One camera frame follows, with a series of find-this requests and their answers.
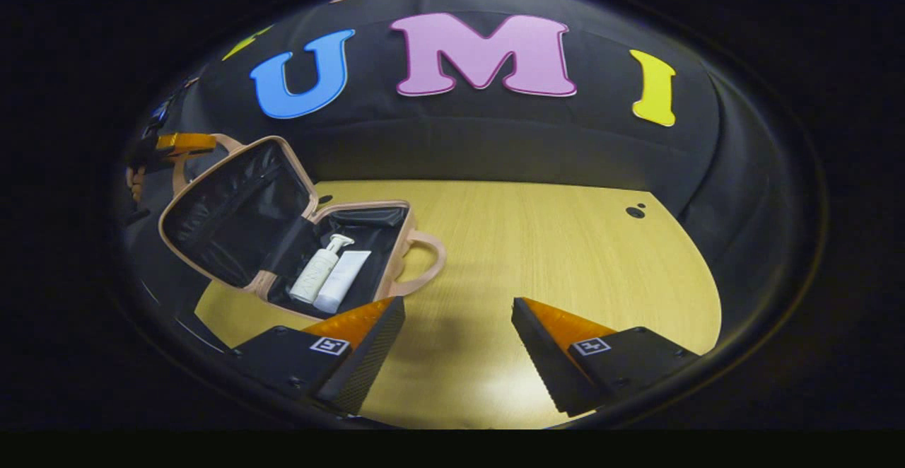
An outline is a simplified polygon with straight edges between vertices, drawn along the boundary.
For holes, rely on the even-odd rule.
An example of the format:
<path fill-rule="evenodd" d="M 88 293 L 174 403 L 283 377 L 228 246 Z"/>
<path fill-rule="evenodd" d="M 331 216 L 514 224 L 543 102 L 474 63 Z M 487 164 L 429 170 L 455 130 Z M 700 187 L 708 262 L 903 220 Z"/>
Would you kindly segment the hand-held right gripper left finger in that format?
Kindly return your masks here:
<path fill-rule="evenodd" d="M 230 365 L 291 403 L 358 416 L 404 321 L 404 298 L 383 298 L 305 329 L 272 327 L 236 346 Z"/>

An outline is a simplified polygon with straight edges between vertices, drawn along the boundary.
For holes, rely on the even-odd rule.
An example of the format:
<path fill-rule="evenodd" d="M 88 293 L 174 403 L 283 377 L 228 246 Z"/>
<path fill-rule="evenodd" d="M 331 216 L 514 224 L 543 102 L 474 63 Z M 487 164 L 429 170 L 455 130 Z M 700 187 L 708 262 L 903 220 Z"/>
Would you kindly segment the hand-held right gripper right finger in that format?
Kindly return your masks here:
<path fill-rule="evenodd" d="M 511 323 L 568 416 L 640 396 L 701 358 L 650 327 L 616 330 L 532 298 L 514 298 Z"/>

